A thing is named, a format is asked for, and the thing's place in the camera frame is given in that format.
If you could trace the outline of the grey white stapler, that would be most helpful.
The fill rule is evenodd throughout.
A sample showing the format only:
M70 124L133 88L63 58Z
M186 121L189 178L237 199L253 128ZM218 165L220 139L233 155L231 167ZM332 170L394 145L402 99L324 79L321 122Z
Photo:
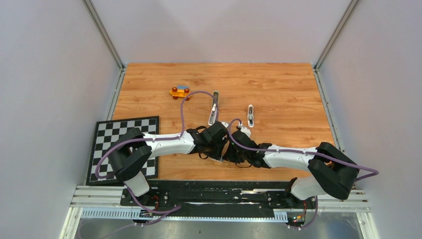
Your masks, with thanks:
M217 114L216 107L217 107L217 104L218 104L218 98L219 98L219 92L214 91L213 92L213 101L212 101L211 113L210 113L209 120L208 120L209 126L213 125L216 121L216 114Z

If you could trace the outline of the small white stapler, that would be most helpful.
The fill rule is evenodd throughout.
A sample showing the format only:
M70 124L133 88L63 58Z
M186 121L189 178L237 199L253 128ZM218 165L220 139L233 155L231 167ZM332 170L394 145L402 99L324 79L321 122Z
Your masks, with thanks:
M247 121L248 121L249 127L254 127L254 107L253 107L253 105L248 106Z

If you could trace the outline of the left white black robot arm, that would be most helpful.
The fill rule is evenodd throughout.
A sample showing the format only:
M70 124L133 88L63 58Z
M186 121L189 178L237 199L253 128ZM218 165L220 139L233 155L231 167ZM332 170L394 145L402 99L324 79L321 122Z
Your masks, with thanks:
M141 206L152 201L150 186L141 169L147 160L170 154L199 154L220 159L228 133L228 123L215 122L176 134L148 134L133 128L113 143L105 157L118 182L124 183Z

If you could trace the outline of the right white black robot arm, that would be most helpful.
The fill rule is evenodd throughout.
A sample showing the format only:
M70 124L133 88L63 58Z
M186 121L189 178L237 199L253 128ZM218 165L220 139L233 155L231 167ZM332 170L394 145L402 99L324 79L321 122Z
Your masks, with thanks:
M257 168L283 167L309 172L308 177L290 181L284 201L291 208L298 207L305 199L323 194L348 199L359 173L356 163L331 143L322 142L311 148L257 144L240 130L230 136L223 159L233 163L246 161Z

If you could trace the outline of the orange toy car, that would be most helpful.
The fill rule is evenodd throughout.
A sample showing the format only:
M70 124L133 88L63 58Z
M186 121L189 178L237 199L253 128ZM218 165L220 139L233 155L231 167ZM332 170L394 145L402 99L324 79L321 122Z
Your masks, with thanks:
M185 98L187 95L189 95L191 93L191 90L189 87L187 86L176 86L173 87L170 91L169 94L171 95L171 97L174 100L177 99L181 99L181 98Z

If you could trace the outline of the checkerboard calibration mat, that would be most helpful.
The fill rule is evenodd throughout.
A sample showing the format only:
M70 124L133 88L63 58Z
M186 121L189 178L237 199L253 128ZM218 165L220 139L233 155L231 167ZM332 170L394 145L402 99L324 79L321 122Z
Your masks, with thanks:
M86 186L123 186L115 177L101 179L95 175L96 166L107 149L120 136L131 128L138 128L142 133L159 133L159 116L98 121L94 132L90 162L86 177ZM146 179L157 179L159 173L159 158L151 158L143 165L141 172ZM106 158L99 167L99 175L106 176L113 173L112 166Z

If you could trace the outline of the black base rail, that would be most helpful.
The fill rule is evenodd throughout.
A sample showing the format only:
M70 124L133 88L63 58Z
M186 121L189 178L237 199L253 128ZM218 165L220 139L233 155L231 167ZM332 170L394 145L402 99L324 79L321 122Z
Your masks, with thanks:
M352 190L345 200L330 195L288 203L285 182L159 181L134 199L125 187L78 186L71 206L85 219L158 218L173 221L270 222L301 226L313 213L368 213L366 196Z

